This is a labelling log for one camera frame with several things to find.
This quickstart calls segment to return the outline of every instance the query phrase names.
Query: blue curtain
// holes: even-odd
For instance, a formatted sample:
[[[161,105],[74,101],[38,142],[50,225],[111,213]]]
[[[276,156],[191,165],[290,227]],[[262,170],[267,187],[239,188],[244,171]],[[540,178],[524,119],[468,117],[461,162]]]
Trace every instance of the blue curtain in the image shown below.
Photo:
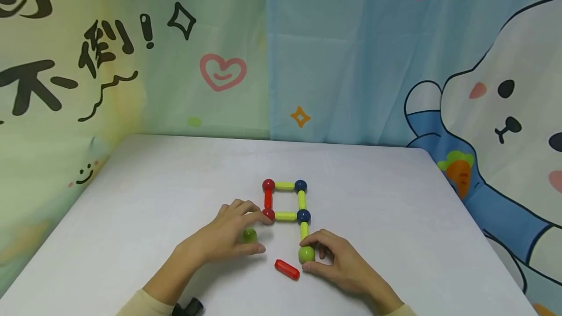
[[[427,150],[537,312],[562,315],[562,0],[266,8],[271,138]]]

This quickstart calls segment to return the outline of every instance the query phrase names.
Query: blue ball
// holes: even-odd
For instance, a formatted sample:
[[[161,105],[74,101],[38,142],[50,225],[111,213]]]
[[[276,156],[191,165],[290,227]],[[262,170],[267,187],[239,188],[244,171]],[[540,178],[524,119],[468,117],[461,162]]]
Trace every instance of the blue ball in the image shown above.
[[[295,182],[295,191],[298,193],[300,190],[302,191],[306,191],[306,188],[308,188],[308,184],[306,184],[306,182],[304,182],[304,180],[299,179],[297,180],[297,182]]]
[[[297,221],[299,224],[306,222],[306,223],[310,223],[310,211],[306,210],[306,209],[300,209],[297,212]]]

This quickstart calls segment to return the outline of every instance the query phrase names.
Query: table surface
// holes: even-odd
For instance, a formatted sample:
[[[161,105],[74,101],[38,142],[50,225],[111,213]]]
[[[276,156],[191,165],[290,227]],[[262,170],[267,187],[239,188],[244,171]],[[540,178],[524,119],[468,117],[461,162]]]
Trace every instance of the table surface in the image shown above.
[[[420,316],[536,315],[424,150],[134,135],[126,138],[0,300],[0,315],[113,316],[175,245],[261,183],[304,179],[311,230],[347,238]],[[294,211],[295,193],[274,209]],[[208,265],[181,302],[207,315],[370,315],[301,274],[296,223],[256,226],[265,256]]]

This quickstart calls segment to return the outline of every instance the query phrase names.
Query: curtain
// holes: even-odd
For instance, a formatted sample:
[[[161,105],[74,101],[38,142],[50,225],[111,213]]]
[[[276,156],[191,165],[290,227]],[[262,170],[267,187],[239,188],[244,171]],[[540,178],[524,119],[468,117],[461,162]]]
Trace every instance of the curtain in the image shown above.
[[[0,0],[0,295],[147,133],[425,149],[562,316],[561,21],[562,0]]]

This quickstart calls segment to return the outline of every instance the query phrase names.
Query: cream sleeve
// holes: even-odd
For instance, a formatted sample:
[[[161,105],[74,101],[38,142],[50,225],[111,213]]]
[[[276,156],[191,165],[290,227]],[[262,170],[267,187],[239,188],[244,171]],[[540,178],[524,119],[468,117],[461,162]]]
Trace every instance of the cream sleeve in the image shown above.
[[[414,310],[408,305],[402,305],[398,310],[384,316],[416,316]]]
[[[140,289],[116,316],[170,316],[174,306],[163,304]]]

